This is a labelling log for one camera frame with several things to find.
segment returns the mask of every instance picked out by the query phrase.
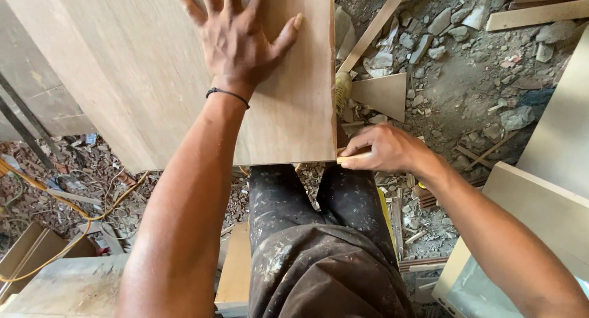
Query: black pants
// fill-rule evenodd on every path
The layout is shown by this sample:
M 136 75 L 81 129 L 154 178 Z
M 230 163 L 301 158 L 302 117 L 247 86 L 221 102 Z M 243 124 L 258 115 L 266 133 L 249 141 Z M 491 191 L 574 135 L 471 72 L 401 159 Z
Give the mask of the black pants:
M 355 228 L 397 266 L 391 235 L 371 171 L 339 165 L 323 174 L 315 211 L 291 164 L 251 168 L 250 242 L 252 253 L 272 234 L 292 226 L 335 224 Z

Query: black string bracelet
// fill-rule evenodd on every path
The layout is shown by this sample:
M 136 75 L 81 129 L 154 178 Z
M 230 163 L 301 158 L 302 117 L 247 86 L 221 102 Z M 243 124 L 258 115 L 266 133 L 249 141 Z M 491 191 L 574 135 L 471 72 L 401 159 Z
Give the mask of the black string bracelet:
M 232 92 L 224 91 L 224 90 L 221 90 L 218 88 L 211 88 L 211 90 L 208 91 L 206 98 L 209 98 L 209 95 L 211 95 L 212 93 L 225 93 L 227 95 L 235 96 L 235 97 L 241 99 L 244 103 L 246 103 L 246 110 L 248 110 L 250 108 L 250 105 L 247 103 L 246 99 L 239 96 L 238 94 L 234 94 Z

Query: yellow shoe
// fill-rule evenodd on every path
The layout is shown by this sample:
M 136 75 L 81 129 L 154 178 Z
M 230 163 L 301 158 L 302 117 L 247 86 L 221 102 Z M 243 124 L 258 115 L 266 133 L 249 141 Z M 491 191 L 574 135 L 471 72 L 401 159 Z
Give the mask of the yellow shoe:
M 352 93 L 352 76 L 348 72 L 340 72 L 335 75 L 335 106 L 339 116 L 348 105 Z

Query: fingernail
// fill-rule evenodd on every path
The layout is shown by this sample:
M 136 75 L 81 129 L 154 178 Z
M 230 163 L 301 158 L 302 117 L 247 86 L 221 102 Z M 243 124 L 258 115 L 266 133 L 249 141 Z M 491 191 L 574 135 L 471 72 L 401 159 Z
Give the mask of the fingernail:
M 300 28 L 300 25 L 303 23 L 303 14 L 299 13 L 296 15 L 296 18 L 294 19 L 294 29 L 298 30 Z

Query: leg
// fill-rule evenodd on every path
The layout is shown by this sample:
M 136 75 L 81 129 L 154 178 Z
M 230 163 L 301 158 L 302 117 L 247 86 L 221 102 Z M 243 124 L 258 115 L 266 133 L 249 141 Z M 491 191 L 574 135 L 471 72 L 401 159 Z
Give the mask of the leg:
M 325 171 L 317 201 L 321 211 L 329 211 L 342 226 L 364 234 L 397 266 L 391 234 L 382 211 L 371 171 L 352 171 L 333 166 Z
M 325 224 L 292 165 L 253 166 L 250 173 L 252 253 L 276 232 L 297 225 Z

